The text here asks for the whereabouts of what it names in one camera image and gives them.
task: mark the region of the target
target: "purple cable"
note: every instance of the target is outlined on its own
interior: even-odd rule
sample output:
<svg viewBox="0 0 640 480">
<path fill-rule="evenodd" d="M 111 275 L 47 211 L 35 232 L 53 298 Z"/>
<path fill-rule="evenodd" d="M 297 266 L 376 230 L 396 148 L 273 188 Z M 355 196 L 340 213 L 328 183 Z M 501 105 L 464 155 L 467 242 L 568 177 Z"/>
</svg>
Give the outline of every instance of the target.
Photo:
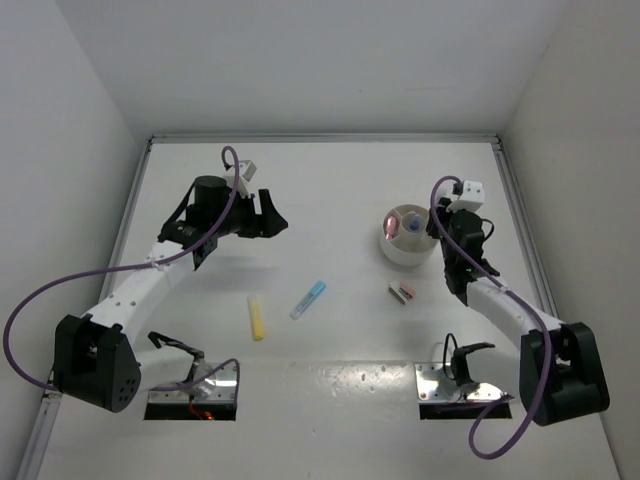
<svg viewBox="0 0 640 480">
<path fill-rule="evenodd" d="M 194 243 L 189 248 L 187 248 L 186 250 L 183 250 L 182 252 L 180 252 L 180 253 L 178 253 L 176 255 L 173 255 L 173 256 L 168 257 L 168 258 L 164 258 L 162 260 L 158 260 L 153 265 L 151 263 L 138 263 L 138 264 L 135 264 L 135 265 L 121 265 L 121 266 L 118 266 L 118 267 L 100 268 L 100 269 L 96 269 L 96 270 L 89 270 L 89 271 L 86 271 L 86 272 L 74 273 L 73 275 L 67 275 L 66 277 L 58 278 L 57 280 L 53 280 L 52 282 L 49 282 L 46 285 L 43 285 L 42 287 L 38 288 L 36 291 L 34 291 L 33 293 L 29 294 L 24 300 L 22 300 L 22 302 L 20 302 L 18 304 L 18 306 L 15 308 L 15 310 L 13 312 L 11 312 L 11 315 L 9 315 L 9 319 L 7 320 L 7 323 L 4 326 L 4 333 L 2 335 L 2 348 L 4 350 L 4 355 L 5 355 L 5 357 L 7 357 L 7 361 L 9 362 L 9 365 L 11 365 L 11 368 L 13 368 L 13 370 L 15 370 L 15 372 L 18 375 L 20 375 L 23 379 L 25 379 L 27 382 L 35 385 L 36 387 L 44 388 L 45 390 L 56 390 L 56 388 L 52 384 L 41 382 L 40 380 L 32 377 L 27 372 L 25 372 L 20 367 L 20 365 L 18 365 L 18 363 L 16 362 L 15 358 L 13 357 L 13 353 L 11 352 L 11 346 L 9 345 L 9 334 L 11 333 L 11 327 L 13 326 L 13 322 L 15 322 L 16 317 L 18 316 L 20 311 L 31 300 L 36 298 L 41 293 L 46 292 L 50 288 L 53 288 L 56 285 L 60 285 L 62 283 L 70 282 L 71 280 L 77 280 L 79 278 L 84 278 L 84 277 L 92 277 L 94 275 L 103 275 L 105 273 L 126 272 L 126 271 L 129 271 L 129 270 L 142 270 L 142 269 L 145 269 L 145 268 L 152 268 L 156 264 L 157 265 L 164 265 L 165 263 L 173 262 L 173 261 L 175 261 L 175 260 L 177 260 L 177 259 L 179 259 L 181 257 L 184 257 L 185 255 L 188 255 L 188 254 L 192 253 L 197 248 L 200 248 L 207 240 L 209 240 L 209 238 L 214 233 L 216 233 L 218 228 L 220 228 L 220 225 L 222 225 L 222 222 L 224 222 L 225 218 L 229 214 L 229 211 L 231 210 L 231 207 L 233 206 L 233 201 L 235 199 L 236 192 L 238 191 L 238 184 L 240 183 L 240 160 L 238 159 L 238 154 L 236 153 L 235 149 L 233 147 L 229 146 L 229 145 L 227 145 L 226 147 L 224 147 L 222 149 L 222 154 L 221 154 L 222 155 L 222 163 L 225 165 L 225 168 L 226 168 L 226 165 L 227 165 L 226 160 L 225 160 L 225 155 L 226 155 L 227 152 L 231 152 L 231 155 L 233 156 L 233 164 L 236 167 L 236 171 L 235 171 L 235 174 L 234 174 L 234 177 L 233 177 L 233 185 L 231 187 L 231 193 L 229 194 L 229 200 L 227 201 L 227 204 L 225 205 L 224 209 L 222 210 L 222 213 L 218 217 L 218 220 L 216 220 L 216 222 L 209 229 L 209 231 L 207 233 L 205 233 L 204 236 L 200 240 L 198 240 L 196 243 Z M 203 377 L 202 379 L 198 379 L 198 381 L 204 380 L 207 376 Z M 240 379 L 240 368 L 238 368 L 238 379 Z M 167 388 L 171 388 L 173 390 L 181 390 L 182 388 L 188 388 L 188 387 L 177 386 L 177 387 L 167 387 Z"/>
<path fill-rule="evenodd" d="M 462 181 L 458 177 L 455 177 L 453 175 L 448 175 L 438 180 L 435 186 L 433 187 L 433 190 L 431 191 L 431 198 L 430 198 L 431 211 L 433 212 L 436 211 L 436 207 L 437 207 L 436 194 L 438 192 L 438 188 L 444 182 L 447 182 L 449 180 L 453 180 L 457 184 L 462 183 Z M 440 231 L 440 235 L 447 241 L 449 245 L 451 245 L 451 247 L 456 252 L 458 252 L 459 255 L 462 256 L 462 258 L 464 258 L 475 269 L 477 269 L 485 277 L 487 277 L 495 286 L 497 286 L 498 288 L 506 288 L 497 278 L 495 278 L 493 275 L 487 272 L 484 268 L 482 268 L 482 266 L 480 266 L 480 264 L 478 264 L 478 262 L 476 262 L 473 258 L 471 258 L 467 254 L 467 252 L 465 252 L 462 249 L 462 247 L 460 247 L 460 245 L 458 245 L 453 240 L 453 238 L 451 238 L 451 236 L 447 233 L 445 228 L 442 226 L 442 222 L 440 222 L 440 219 L 438 218 L 437 215 L 433 215 L 433 221 L 438 227 L 438 230 Z M 552 347 L 551 347 L 551 337 L 549 336 L 549 330 L 547 330 L 547 326 L 542 321 L 542 318 L 540 318 L 540 315 L 538 315 L 538 312 L 536 312 L 527 302 L 525 302 L 522 298 L 520 298 L 516 293 L 508 289 L 505 290 L 505 293 L 513 301 L 515 301 L 518 305 L 520 305 L 522 309 L 525 310 L 540 327 L 540 331 L 542 332 L 542 336 L 544 338 L 544 361 L 542 363 L 542 372 L 540 374 L 540 381 L 538 382 L 538 386 L 536 387 L 536 393 L 533 396 L 533 401 L 531 402 L 531 406 L 529 407 L 529 410 L 527 411 L 527 414 L 525 415 L 524 420 L 522 420 L 522 423 L 520 424 L 520 426 L 517 428 L 517 430 L 514 432 L 511 438 L 507 440 L 502 447 L 498 448 L 496 451 L 491 453 L 481 452 L 476 447 L 475 434 L 482 420 L 491 412 L 491 410 L 493 410 L 497 405 L 499 405 L 502 401 L 504 401 L 504 397 L 502 399 L 499 399 L 498 401 L 490 403 L 480 413 L 480 415 L 478 415 L 478 418 L 475 420 L 475 422 L 473 422 L 473 425 L 469 430 L 469 447 L 471 448 L 471 451 L 476 456 L 483 458 L 485 460 L 493 460 L 495 458 L 501 457 L 502 455 L 507 453 L 509 450 L 511 450 L 513 446 L 516 443 L 518 443 L 520 438 L 522 438 L 522 436 L 524 435 L 524 432 L 526 432 L 527 428 L 529 428 L 529 425 L 533 421 L 533 417 L 536 415 L 538 408 L 540 408 L 540 404 L 542 403 L 542 396 L 544 395 L 544 389 L 547 385 L 547 379 L 549 378 L 549 370 L 551 369 Z"/>
</svg>

